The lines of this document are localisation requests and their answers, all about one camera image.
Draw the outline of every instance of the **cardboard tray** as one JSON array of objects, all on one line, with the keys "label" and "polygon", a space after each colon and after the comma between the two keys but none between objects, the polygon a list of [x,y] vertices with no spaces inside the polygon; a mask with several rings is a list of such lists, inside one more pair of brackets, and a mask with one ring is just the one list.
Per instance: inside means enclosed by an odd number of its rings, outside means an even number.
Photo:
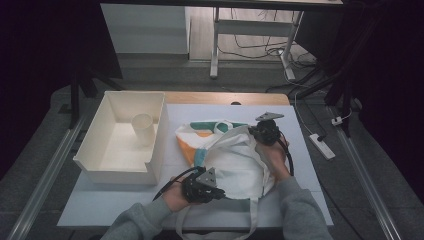
[{"label": "cardboard tray", "polygon": [[[153,117],[156,136],[150,147],[140,145],[131,125],[140,113]],[[74,161],[95,183],[156,185],[167,128],[164,93],[106,91]]]}]

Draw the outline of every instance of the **canvas bag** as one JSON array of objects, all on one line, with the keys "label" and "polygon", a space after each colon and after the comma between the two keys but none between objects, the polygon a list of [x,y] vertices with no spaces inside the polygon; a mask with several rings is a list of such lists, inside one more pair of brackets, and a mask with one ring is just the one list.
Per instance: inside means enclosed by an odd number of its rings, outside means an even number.
[{"label": "canvas bag", "polygon": [[249,233],[217,232],[207,235],[182,234],[182,225],[190,209],[179,212],[176,230],[184,240],[246,239],[257,226],[259,198],[274,185],[274,177],[265,164],[266,159],[256,151],[256,140],[248,125],[226,120],[192,122],[176,130],[182,153],[191,167],[215,168],[218,188],[230,199],[250,200]]}]

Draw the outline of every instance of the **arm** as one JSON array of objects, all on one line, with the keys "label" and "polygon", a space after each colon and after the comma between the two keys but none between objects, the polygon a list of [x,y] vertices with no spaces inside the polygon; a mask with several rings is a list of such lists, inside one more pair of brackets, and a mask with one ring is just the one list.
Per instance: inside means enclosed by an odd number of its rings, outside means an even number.
[{"label": "arm", "polygon": [[[288,145],[284,137],[282,142]],[[321,209],[307,189],[301,189],[285,165],[286,156],[278,144],[265,146],[260,143],[264,157],[274,174],[280,196],[280,211],[283,221],[283,235],[290,239],[332,239],[328,232]]]},{"label": "arm", "polygon": [[181,193],[181,184],[174,183],[155,201],[146,206],[136,203],[121,213],[102,240],[152,239],[162,231],[161,224],[166,217],[188,205]]},{"label": "arm", "polygon": [[301,189],[295,177],[278,182],[277,189],[285,239],[332,239],[311,192]]}]

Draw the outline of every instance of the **paper cup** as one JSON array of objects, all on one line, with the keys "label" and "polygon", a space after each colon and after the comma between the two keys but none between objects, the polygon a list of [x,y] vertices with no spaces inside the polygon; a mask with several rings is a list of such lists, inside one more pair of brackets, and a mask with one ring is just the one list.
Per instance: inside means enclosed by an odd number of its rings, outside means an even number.
[{"label": "paper cup", "polygon": [[153,118],[147,113],[138,114],[131,120],[131,125],[142,146],[148,147],[155,141]]}]

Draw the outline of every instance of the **white device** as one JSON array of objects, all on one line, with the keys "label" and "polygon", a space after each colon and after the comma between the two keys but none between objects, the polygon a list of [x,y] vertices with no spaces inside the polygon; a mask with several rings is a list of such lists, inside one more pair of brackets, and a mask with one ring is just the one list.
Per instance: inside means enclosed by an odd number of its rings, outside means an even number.
[{"label": "white device", "polygon": [[318,150],[324,155],[327,160],[333,159],[336,155],[331,151],[331,149],[325,144],[324,141],[318,141],[318,134],[312,134],[309,136],[312,143],[318,148]]}]

